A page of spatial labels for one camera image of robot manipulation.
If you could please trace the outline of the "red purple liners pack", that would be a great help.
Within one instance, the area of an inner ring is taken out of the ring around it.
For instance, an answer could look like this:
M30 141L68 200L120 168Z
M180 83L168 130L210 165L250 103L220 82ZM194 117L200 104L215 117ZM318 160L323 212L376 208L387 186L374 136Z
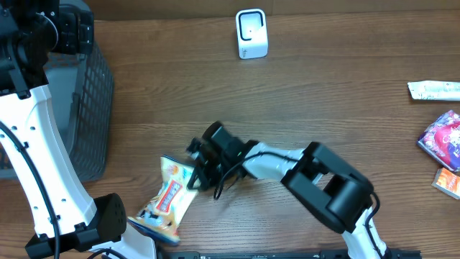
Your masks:
M459 172L459 114L442 114L418 138L417 145L444 168Z

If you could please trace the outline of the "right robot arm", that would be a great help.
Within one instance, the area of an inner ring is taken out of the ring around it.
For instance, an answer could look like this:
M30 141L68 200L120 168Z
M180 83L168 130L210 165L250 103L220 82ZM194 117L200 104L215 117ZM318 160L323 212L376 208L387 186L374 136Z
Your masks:
M373 222L380 201L371 182L319 142L305 149L282 150L249 140L242 142L214 122L186 149L195 163L187 187L213 189L219 199L231 178L280 182L319 222L339 233L350 258L390 258Z

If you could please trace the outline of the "cream snack bag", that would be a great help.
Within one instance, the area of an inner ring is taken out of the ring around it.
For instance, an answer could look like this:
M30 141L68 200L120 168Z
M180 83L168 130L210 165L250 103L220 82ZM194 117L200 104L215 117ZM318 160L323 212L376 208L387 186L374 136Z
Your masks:
M128 221L142 234L154 240L177 245L180 242L178 227L188 207L198 195L187 184L194 167L163 155L160 158L162 188L158 195L146 203Z

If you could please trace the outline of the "white conditioner tube gold cap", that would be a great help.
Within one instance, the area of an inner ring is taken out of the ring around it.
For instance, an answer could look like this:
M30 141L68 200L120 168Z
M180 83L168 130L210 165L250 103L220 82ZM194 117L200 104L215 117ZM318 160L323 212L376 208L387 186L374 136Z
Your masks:
M408 82L408 90L414 100L459 101L459 82Z

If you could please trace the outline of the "orange snack packet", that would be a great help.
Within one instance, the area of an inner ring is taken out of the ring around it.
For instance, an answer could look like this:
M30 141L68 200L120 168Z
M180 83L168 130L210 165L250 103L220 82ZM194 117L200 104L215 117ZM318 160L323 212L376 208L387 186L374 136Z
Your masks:
M459 200L459 176L446 168L437 170L432 186L450 197Z

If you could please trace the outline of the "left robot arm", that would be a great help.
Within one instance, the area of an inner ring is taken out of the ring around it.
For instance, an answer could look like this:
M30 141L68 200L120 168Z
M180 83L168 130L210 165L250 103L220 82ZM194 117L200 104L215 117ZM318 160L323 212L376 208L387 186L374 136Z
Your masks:
M1 145L32 210L31 258L157 255L154 241L128 224L118 194L89 196L58 132L44 67L51 52L91 54L93 25L92 12L59 1L1 3Z

